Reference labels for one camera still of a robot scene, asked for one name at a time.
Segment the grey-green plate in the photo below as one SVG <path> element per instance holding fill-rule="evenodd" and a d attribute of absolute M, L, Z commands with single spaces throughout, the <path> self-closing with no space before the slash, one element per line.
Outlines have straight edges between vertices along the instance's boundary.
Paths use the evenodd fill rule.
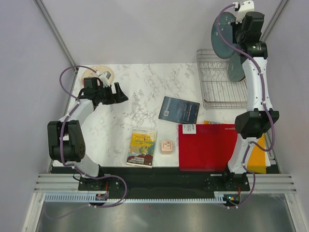
<path fill-rule="evenodd" d="M 237 53 L 235 53 L 228 62 L 227 76 L 231 82 L 240 82 L 245 79 L 245 73 Z"/>

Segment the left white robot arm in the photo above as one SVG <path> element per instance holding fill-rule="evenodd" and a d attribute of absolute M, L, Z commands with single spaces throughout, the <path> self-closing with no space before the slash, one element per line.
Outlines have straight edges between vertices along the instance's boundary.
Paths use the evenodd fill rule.
<path fill-rule="evenodd" d="M 84 79 L 82 88 L 75 97 L 73 108 L 58 121 L 47 125 L 49 156 L 64 167 L 72 168 L 82 178 L 89 179 L 89 185 L 95 190 L 101 190 L 106 185 L 105 176 L 100 171 L 100 165 L 86 154 L 86 146 L 81 126 L 96 108 L 128 101 L 118 82 L 114 83 L 115 92 L 108 80 L 98 77 Z"/>

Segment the dark teal speckled plate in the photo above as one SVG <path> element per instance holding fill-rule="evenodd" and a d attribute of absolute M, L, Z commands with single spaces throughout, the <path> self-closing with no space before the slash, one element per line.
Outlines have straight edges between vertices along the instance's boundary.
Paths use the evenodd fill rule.
<path fill-rule="evenodd" d="M 213 23 L 211 29 L 211 45 L 215 54 L 221 59 L 228 59 L 235 53 L 235 50 L 229 47 L 219 35 L 220 32 L 226 42 L 235 47 L 231 26 L 231 23 L 235 19 L 236 17 L 232 13 L 224 12 L 220 17 L 216 17 Z"/>

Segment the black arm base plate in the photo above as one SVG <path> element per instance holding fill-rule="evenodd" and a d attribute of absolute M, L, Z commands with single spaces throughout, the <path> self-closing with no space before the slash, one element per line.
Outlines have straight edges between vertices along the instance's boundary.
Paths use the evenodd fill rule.
<path fill-rule="evenodd" d="M 128 191 L 134 189 L 153 190 L 155 188 L 200 189 L 205 191 L 249 191 L 251 190 L 247 177 L 230 180 L 222 174 L 189 173 L 182 174 L 121 174 L 123 178 L 108 177 L 94 180 L 81 177 L 78 190 L 80 191 Z"/>

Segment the pink and cream plate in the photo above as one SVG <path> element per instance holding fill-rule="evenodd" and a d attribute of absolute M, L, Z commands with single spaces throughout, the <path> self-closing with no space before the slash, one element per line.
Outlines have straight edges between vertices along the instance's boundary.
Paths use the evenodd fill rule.
<path fill-rule="evenodd" d="M 110 73 L 112 73 L 114 75 L 113 70 L 105 65 L 97 65 L 97 66 L 92 66 L 91 70 L 90 69 L 86 69 L 82 75 L 82 85 L 84 86 L 84 79 L 88 78 L 88 77 L 98 77 L 97 72 L 105 72 L 105 71 L 109 71 Z"/>

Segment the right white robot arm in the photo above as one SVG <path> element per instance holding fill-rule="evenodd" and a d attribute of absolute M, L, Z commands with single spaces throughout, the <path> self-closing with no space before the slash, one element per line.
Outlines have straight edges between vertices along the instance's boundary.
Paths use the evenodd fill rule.
<path fill-rule="evenodd" d="M 264 133 L 274 130 L 280 116 L 273 109 L 267 88 L 267 45 L 260 40 L 264 17 L 250 10 L 244 13 L 241 21 L 232 23 L 233 43 L 246 77 L 248 103 L 246 112 L 235 119 L 237 141 L 221 178 L 226 190 L 246 183 L 247 164 L 253 149 Z"/>

